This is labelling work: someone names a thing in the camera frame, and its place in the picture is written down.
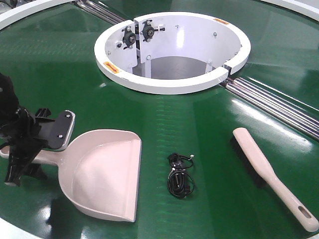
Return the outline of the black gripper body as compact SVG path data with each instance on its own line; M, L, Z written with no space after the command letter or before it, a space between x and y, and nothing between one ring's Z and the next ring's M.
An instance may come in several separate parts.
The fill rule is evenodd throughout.
M0 137L8 145L50 148L50 132L55 124L50 115L48 108L40 108L34 115L21 106L11 78L0 75Z

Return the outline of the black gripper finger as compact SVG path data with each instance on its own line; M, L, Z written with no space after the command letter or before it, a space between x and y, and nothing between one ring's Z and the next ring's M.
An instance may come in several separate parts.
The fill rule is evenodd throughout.
M9 147L7 173L4 183L9 186L20 186L22 176L30 176L39 180L46 180L47 175L42 170L41 164L33 163L35 157L45 147L43 143L30 145L10 145L4 143L3 147Z
M56 119L41 118L39 139L45 141L45 148L65 150L75 125L75 114L70 110L61 112Z

